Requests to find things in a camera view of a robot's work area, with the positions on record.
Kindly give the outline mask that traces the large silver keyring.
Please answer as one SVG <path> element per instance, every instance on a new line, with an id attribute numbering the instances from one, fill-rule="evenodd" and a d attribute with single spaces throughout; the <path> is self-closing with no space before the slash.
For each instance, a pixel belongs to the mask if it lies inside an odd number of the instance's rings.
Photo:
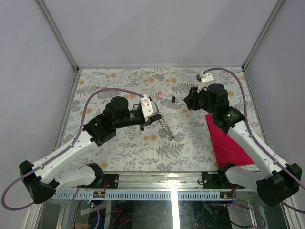
<path id="1" fill-rule="evenodd" d="M 160 128 L 162 129 L 162 131 L 165 133 L 167 139 L 169 141 L 174 140 L 175 136 L 163 118 L 158 121 L 158 124 L 159 124 Z"/>

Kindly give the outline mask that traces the black car key fob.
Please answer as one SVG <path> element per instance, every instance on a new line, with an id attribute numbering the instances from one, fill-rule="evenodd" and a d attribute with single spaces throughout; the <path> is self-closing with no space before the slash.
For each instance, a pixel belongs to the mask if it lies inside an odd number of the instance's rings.
<path id="1" fill-rule="evenodd" d="M 173 96 L 173 97 L 171 98 L 171 103 L 172 103 L 172 104 L 176 103 L 176 97 L 175 97 L 175 96 Z"/>

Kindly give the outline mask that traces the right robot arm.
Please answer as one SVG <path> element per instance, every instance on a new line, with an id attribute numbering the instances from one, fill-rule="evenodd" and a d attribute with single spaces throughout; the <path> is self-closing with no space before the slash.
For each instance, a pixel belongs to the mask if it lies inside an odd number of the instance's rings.
<path id="1" fill-rule="evenodd" d="M 220 187 L 241 185 L 256 192 L 270 207 L 299 191 L 301 167 L 297 163 L 287 163 L 253 132 L 245 115 L 229 105 L 228 92 L 222 84 L 213 83 L 203 89 L 191 87 L 184 102 L 190 110 L 209 113 L 217 128 L 233 139 L 260 170 L 256 173 L 230 165 L 217 176 Z"/>

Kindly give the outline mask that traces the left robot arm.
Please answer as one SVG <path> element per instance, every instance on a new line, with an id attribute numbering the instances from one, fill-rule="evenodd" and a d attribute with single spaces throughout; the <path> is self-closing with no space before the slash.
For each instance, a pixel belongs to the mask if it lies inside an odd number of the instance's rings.
<path id="1" fill-rule="evenodd" d="M 141 131 L 161 119 L 157 104 L 144 96 L 129 109 L 128 100 L 117 96 L 106 104 L 102 114 L 82 125 L 80 132 L 53 153 L 34 163 L 24 161 L 19 165 L 22 179 L 34 204 L 49 200 L 59 191 L 83 186 L 104 186 L 105 174 L 96 163 L 89 163 L 72 171 L 66 168 L 82 154 L 92 151 L 116 136 L 119 128 L 138 125 Z"/>

